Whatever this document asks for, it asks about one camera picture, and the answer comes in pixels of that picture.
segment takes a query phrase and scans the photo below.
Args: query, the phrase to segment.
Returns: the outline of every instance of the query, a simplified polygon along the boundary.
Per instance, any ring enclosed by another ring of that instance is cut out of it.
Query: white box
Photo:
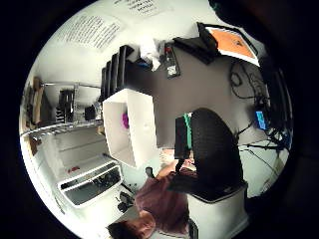
[[[125,112],[129,129],[122,120]],[[103,101],[103,119],[111,157],[140,168],[159,152],[151,96],[123,89]]]

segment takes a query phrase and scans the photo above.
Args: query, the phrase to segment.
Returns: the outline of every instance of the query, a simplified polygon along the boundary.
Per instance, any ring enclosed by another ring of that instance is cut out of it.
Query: paper notice on wall
[[[112,16],[81,13],[69,19],[56,33],[58,44],[76,44],[104,51],[116,38],[124,24]]]
[[[165,0],[113,0],[113,7],[140,17],[150,17],[166,9]]]

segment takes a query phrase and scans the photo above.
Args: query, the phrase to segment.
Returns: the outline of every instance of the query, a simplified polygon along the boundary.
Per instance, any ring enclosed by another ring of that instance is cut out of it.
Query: person's hair
[[[127,221],[116,222],[108,226],[108,230],[113,239],[139,239],[139,237],[128,228],[126,222]]]

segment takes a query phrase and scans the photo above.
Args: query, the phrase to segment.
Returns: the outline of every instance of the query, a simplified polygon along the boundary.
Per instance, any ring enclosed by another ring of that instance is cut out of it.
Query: purple object
[[[124,113],[122,115],[122,121],[123,121],[123,125],[125,128],[129,128],[129,117],[128,117],[128,114],[127,113]]]

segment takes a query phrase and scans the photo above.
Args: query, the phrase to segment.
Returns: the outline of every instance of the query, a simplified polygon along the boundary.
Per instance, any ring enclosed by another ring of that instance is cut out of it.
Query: blue device
[[[267,130],[267,125],[264,117],[263,111],[256,111],[256,117],[258,122],[258,127],[263,130]]]

